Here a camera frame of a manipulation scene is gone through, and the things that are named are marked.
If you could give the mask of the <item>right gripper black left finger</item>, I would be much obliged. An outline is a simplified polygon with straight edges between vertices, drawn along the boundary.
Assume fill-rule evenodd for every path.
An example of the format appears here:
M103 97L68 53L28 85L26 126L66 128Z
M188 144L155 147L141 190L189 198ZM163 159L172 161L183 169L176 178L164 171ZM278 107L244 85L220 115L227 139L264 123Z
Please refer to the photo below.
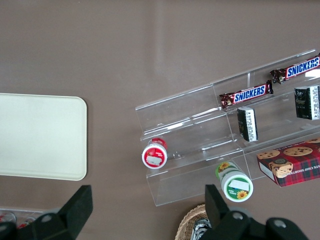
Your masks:
M92 211L92 187L83 185L57 213L46 213L33 222L33 239L75 240Z

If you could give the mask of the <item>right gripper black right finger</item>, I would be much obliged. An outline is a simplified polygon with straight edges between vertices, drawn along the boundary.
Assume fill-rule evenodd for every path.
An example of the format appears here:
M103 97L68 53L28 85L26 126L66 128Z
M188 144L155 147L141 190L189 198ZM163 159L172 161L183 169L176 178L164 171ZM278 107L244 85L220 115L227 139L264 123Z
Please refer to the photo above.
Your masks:
M205 186L205 212L211 228L206 240L247 240L250 218L238 210L230 210L214 184Z

